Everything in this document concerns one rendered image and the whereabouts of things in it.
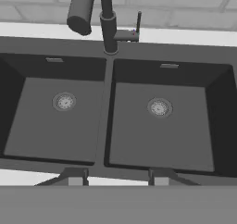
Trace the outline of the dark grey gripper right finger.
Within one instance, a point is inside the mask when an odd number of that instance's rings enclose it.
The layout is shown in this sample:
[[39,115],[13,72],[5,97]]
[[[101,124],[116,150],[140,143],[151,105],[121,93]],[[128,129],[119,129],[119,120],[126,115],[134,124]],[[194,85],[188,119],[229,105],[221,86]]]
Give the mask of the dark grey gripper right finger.
[[177,175],[171,168],[150,168],[148,171],[149,186],[169,186],[183,184],[188,186],[199,186],[199,183],[187,180]]

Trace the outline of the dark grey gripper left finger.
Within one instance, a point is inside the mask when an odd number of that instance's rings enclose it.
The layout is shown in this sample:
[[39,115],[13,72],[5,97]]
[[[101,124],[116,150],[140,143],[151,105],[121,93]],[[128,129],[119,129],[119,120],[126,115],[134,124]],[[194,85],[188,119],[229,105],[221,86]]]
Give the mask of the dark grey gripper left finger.
[[38,183],[38,186],[88,186],[88,176],[88,168],[65,168],[58,177]]

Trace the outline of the dark grey double sink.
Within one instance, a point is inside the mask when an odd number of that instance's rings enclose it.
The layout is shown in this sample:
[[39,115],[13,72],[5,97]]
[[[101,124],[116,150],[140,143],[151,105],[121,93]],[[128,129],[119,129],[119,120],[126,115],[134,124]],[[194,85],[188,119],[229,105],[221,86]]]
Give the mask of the dark grey double sink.
[[237,48],[0,37],[0,168],[237,177]]

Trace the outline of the dark grey sink faucet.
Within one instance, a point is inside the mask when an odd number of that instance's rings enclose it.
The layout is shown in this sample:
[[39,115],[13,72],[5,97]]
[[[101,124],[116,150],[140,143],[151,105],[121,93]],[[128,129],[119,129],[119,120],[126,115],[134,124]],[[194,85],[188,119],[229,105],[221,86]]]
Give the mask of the dark grey sink faucet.
[[[71,0],[67,17],[69,28],[82,36],[92,33],[91,19],[94,7],[94,0]],[[113,11],[112,0],[101,0],[102,11],[99,15],[104,52],[113,56],[119,51],[118,43],[114,39],[117,32],[117,19]]]

